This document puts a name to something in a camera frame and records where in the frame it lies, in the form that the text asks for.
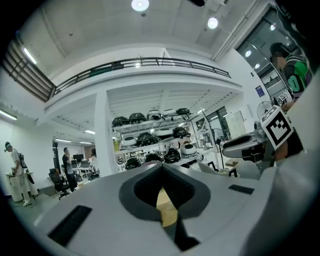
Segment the floor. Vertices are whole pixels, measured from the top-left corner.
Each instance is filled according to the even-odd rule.
[[[82,186],[81,184],[86,183],[88,180],[83,178],[82,181],[78,182],[78,188]],[[56,193],[54,195],[46,195],[44,193],[39,193],[38,196],[33,199],[30,197],[32,204],[28,206],[23,206],[24,202],[14,202],[12,198],[8,199],[15,214],[27,223],[33,224],[36,219],[45,211],[48,211],[51,207],[59,202],[60,194]]]

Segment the wall sign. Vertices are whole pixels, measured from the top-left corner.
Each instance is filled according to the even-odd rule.
[[[259,97],[262,97],[263,95],[265,95],[265,92],[260,85],[256,87],[255,90],[258,93]]]

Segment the office chair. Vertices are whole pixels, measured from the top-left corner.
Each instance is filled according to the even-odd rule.
[[[88,160],[86,160],[86,159],[81,160],[81,168],[89,168],[89,166],[90,166],[90,163]]]
[[[67,192],[67,189],[70,188],[69,185],[64,185],[64,181],[60,178],[59,173],[55,172],[51,172],[52,169],[50,169],[50,173],[49,173],[49,177],[52,180],[53,184],[54,184],[54,188],[56,191],[60,192],[60,197],[59,200],[64,197],[69,195],[70,193]]]
[[[78,168],[77,160],[71,160],[72,168]]]

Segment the fluorescent light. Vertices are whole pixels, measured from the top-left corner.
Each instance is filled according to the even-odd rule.
[[[4,112],[4,111],[1,110],[1,109],[0,109],[0,114],[6,116],[7,118],[11,118],[11,119],[13,119],[13,120],[17,120],[17,118],[16,118],[15,116],[13,116],[13,115],[11,115],[11,114],[9,114],[9,113],[7,113],[7,112]]]
[[[250,55],[251,55],[251,51],[248,50],[248,51],[245,53],[245,57],[248,58]]]
[[[276,24],[273,23],[273,24],[270,26],[270,30],[271,30],[271,31],[274,31],[275,29],[276,29]]]
[[[85,130],[84,131],[85,133],[88,133],[88,134],[96,134],[94,131],[92,131],[92,130]]]
[[[59,138],[56,138],[55,140],[57,142],[71,142],[70,140],[64,140],[64,139],[59,139]]]
[[[30,52],[27,50],[27,48],[23,48],[23,51],[25,52],[25,54],[29,57],[29,59],[34,63],[37,64],[36,60],[34,59],[34,57],[31,56]]]
[[[201,111],[205,111],[205,110],[206,110],[206,109],[203,108],[203,109],[201,109],[200,111],[198,111],[197,114],[199,114]]]
[[[131,2],[132,8],[137,12],[143,12],[149,7],[148,0],[133,0]]]
[[[218,27],[218,20],[216,18],[210,18],[208,20],[208,27],[211,30],[214,30],[216,27]]]

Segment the fan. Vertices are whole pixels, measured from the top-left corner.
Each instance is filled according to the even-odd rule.
[[[268,100],[262,101],[256,109],[256,115],[261,119],[265,113],[272,108],[272,103]]]

